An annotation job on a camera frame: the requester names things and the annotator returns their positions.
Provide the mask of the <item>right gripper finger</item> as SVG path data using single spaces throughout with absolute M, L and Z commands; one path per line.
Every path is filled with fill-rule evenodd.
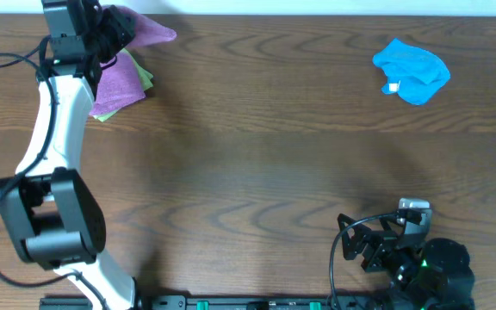
M 357 255 L 361 254 L 366 246 L 363 235 L 349 236 L 348 234 L 342 237 L 342 250 L 345 260 L 354 260 Z
M 356 221 L 346 214 L 338 216 L 338 226 L 342 233 L 341 239 L 343 241 L 360 239 L 367 231 L 367 227 L 364 224 L 356 224 Z

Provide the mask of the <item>purple microfibre cloth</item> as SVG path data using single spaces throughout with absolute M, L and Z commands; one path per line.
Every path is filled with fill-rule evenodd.
M 117 5 L 116 8 L 124 16 L 131 17 L 133 20 L 135 36 L 133 40 L 127 44 L 127 47 L 148 47 L 173 41 L 177 37 L 175 30 L 167 28 L 127 6 Z

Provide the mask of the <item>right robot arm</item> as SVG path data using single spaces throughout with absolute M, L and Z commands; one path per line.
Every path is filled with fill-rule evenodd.
M 398 210 L 353 220 L 340 214 L 329 261 L 332 302 L 339 305 L 333 263 L 338 243 L 344 259 L 363 256 L 364 271 L 386 272 L 388 289 L 366 297 L 364 309 L 474 309 L 474 272 L 467 248 L 452 239 L 426 240 L 430 209 Z

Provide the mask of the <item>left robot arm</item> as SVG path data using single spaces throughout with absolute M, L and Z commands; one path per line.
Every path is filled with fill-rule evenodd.
M 37 47 L 40 108 L 12 177 L 0 178 L 0 215 L 25 263 L 68 280 L 90 309 L 134 309 L 135 280 L 106 251 L 102 210 L 80 175 L 84 129 L 102 72 L 135 36 L 134 21 L 97 1 L 45 1 Z

